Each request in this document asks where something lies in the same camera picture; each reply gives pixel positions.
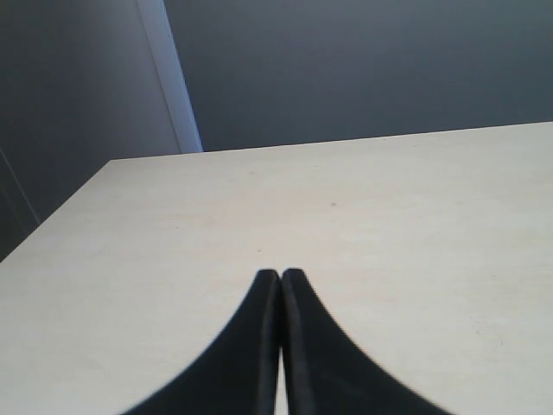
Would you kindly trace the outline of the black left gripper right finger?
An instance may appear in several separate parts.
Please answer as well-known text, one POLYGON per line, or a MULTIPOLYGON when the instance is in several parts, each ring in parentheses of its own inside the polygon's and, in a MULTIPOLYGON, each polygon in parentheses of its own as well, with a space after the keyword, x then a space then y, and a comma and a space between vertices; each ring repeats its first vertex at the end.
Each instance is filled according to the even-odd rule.
POLYGON ((328 313, 303 270, 286 270, 281 284, 290 414, 446 413, 358 348, 328 313))

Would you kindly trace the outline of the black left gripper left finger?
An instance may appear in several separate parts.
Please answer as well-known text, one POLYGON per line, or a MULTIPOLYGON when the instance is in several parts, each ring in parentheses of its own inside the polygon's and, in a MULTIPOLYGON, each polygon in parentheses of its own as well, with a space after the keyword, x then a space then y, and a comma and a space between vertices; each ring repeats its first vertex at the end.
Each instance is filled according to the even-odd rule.
POLYGON ((261 270, 207 349, 129 414, 272 414, 281 346, 281 281, 261 270))

